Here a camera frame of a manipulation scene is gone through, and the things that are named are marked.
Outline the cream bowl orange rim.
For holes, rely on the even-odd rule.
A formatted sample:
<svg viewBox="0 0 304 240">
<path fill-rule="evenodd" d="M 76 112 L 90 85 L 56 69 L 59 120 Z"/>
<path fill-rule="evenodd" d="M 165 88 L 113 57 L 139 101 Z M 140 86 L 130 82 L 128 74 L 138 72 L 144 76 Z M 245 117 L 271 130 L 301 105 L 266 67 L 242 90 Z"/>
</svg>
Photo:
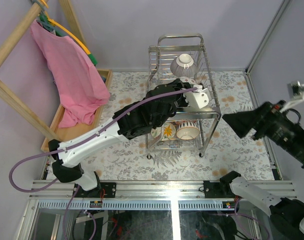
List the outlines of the cream bowl orange rim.
<svg viewBox="0 0 304 240">
<path fill-rule="evenodd" d="M 184 121 L 177 127 L 176 136 L 181 140 L 193 140 L 200 134 L 200 129 L 192 121 Z"/>
</svg>

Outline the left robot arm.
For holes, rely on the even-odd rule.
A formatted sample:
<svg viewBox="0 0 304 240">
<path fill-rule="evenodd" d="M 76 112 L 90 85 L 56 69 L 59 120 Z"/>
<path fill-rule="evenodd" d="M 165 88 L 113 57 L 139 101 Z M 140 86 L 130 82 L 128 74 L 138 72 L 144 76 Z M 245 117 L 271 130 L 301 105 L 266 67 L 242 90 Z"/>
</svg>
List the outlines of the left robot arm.
<svg viewBox="0 0 304 240">
<path fill-rule="evenodd" d="M 61 183 L 74 182 L 90 197 L 101 193 L 99 176 L 81 162 L 95 151 L 151 133 L 173 117 L 179 108 L 205 106 L 205 88 L 177 78 L 156 86 L 141 100 L 115 112 L 103 125 L 69 141 L 51 140 L 52 171 Z"/>
</svg>

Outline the orange flower patterned bowl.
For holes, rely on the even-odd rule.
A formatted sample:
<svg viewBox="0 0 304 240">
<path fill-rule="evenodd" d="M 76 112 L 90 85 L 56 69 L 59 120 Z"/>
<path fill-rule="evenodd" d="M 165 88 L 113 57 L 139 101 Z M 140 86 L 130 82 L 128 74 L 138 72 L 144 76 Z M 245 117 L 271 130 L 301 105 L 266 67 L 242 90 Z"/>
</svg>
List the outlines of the orange flower patterned bowl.
<svg viewBox="0 0 304 240">
<path fill-rule="evenodd" d="M 162 141 L 173 139 L 175 134 L 176 134 L 176 128 L 170 122 L 166 122 L 161 127 L 157 127 L 156 129 L 152 129 L 151 131 L 151 135 L 153 138 L 162 135 L 161 138 Z"/>
</svg>

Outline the purple striped bowl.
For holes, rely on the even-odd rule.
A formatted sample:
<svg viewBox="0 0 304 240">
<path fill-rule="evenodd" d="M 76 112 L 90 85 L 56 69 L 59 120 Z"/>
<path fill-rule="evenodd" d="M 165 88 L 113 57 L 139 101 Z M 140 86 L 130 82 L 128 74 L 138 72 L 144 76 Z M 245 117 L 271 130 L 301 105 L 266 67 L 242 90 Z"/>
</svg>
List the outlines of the purple striped bowl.
<svg viewBox="0 0 304 240">
<path fill-rule="evenodd" d="M 170 71 L 178 78 L 193 78 L 197 73 L 197 66 L 194 59 L 189 54 L 183 53 L 172 61 Z"/>
</svg>

